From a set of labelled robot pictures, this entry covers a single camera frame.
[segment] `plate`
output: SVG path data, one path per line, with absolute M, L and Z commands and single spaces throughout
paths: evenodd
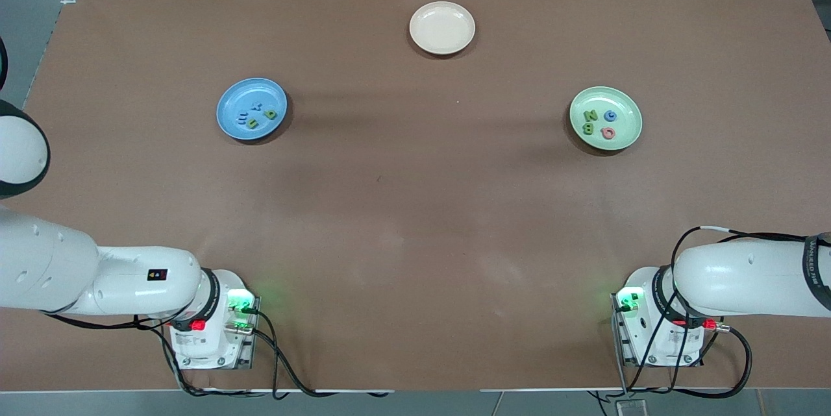
M 223 93 L 216 121 L 238 140 L 256 140 L 274 132 L 286 117 L 286 93 L 268 79 L 245 79 Z
M 451 55 L 465 49 L 475 32 L 473 15 L 452 2 L 422 5 L 410 19 L 413 41 L 434 55 Z
M 641 136 L 641 110 L 627 94 L 615 88 L 591 87 L 572 100 L 569 118 L 574 132 L 600 150 L 621 150 Z

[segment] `black label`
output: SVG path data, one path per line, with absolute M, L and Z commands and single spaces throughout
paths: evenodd
M 148 281 L 164 281 L 167 280 L 167 269 L 166 268 L 157 268 L 154 270 L 147 271 L 147 280 Z

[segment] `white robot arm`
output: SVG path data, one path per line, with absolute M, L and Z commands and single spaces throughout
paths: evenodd
M 614 295 L 624 360 L 674 367 L 680 356 L 681 366 L 697 365 L 704 330 L 720 327 L 712 319 L 719 316 L 831 317 L 823 278 L 831 278 L 831 247 L 822 236 L 745 237 L 686 249 L 674 265 L 636 270 Z
M 49 144 L 24 112 L 0 101 L 0 199 L 29 191 Z M 188 251 L 98 247 L 89 235 L 0 206 L 0 307 L 75 315 L 147 315 L 168 322 L 182 369 L 235 368 L 255 321 L 253 295 L 230 271 Z

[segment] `white plate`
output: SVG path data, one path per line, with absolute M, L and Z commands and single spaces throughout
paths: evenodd
M 451 55 L 465 49 L 476 32 L 468 10 L 452 2 L 422 5 L 410 19 L 410 36 L 415 44 L 434 55 Z

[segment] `cable connector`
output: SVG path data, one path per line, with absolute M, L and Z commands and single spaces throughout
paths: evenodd
M 704 330 L 714 331 L 715 333 L 730 333 L 730 325 L 716 322 L 714 319 L 704 319 L 704 324 L 701 326 L 704 327 Z

